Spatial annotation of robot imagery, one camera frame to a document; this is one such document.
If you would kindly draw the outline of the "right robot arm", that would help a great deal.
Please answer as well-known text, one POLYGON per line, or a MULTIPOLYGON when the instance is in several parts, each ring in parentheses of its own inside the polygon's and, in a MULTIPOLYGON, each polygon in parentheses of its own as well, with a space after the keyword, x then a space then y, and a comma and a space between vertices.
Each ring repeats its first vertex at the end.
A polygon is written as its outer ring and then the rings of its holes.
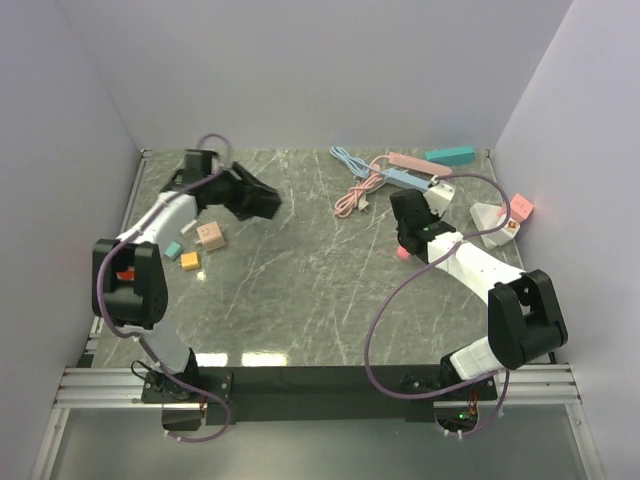
POLYGON ((544 271, 513 267, 465 240, 416 189, 395 192, 390 202, 399 245, 456 279, 487 307, 487 334, 441 358, 444 395, 460 399, 475 378, 518 369, 567 343, 556 291, 544 271))

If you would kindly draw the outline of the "yellow charger plug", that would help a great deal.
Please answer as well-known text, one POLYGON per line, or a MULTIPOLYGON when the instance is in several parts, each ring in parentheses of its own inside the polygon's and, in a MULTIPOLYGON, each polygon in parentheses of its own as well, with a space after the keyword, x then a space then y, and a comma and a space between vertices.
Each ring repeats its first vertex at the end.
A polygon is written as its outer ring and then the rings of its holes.
POLYGON ((180 263, 185 271, 197 270, 201 266, 200 255, 197 251, 183 253, 180 256, 180 263))

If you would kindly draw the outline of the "peach cartoon charger plug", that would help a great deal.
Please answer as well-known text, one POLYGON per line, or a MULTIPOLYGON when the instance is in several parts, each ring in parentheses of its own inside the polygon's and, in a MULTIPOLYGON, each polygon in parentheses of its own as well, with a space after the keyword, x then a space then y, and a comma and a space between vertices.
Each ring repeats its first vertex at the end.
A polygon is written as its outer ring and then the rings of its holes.
POLYGON ((199 245, 204 251, 210 252, 223 248, 225 238, 217 222, 210 222, 196 228, 199 245))

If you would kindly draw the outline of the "teal charger plug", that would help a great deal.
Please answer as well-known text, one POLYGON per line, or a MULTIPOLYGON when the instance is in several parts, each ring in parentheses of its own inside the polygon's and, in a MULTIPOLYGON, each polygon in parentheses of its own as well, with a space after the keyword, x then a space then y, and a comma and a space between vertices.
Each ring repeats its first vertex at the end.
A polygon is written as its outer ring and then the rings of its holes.
POLYGON ((182 254, 182 252, 183 247, 179 243, 173 241, 164 250, 164 255, 168 259, 174 261, 182 254))

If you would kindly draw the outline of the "black cube plug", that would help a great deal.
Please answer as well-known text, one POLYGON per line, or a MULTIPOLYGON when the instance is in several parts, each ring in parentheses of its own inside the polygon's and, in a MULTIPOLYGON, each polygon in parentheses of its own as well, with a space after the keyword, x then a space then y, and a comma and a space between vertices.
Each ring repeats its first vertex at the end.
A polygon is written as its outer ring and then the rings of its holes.
POLYGON ((271 220, 282 204, 280 195, 269 197, 255 197, 250 193, 246 194, 245 213, 250 217, 259 217, 271 220))

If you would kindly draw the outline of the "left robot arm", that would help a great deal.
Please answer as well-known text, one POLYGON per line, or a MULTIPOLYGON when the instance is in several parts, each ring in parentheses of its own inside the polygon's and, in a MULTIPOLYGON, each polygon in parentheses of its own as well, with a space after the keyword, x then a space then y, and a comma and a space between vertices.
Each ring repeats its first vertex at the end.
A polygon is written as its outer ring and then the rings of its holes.
POLYGON ((165 376, 176 401, 193 399, 200 388, 195 354, 165 317, 168 287, 162 255, 180 230, 209 206, 223 206, 238 220, 271 219, 279 193, 237 162, 221 166, 217 153, 188 149, 183 165, 163 186, 155 203, 129 230, 100 239, 92 251, 92 308, 112 333, 135 339, 165 376))

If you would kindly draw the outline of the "light blue power strip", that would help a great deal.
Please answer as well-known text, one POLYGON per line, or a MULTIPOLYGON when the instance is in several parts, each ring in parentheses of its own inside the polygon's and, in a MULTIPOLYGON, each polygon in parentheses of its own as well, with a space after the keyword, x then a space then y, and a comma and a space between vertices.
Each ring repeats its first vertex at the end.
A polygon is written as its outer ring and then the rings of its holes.
POLYGON ((393 186, 404 189, 418 189, 426 191, 431 187, 431 182, 410 173, 398 170, 396 168, 388 168, 381 170, 379 167, 373 167, 367 164, 359 157, 352 156, 342 147, 332 146, 329 150, 330 154, 341 161, 351 173, 359 180, 367 179, 372 173, 382 175, 382 179, 393 186))

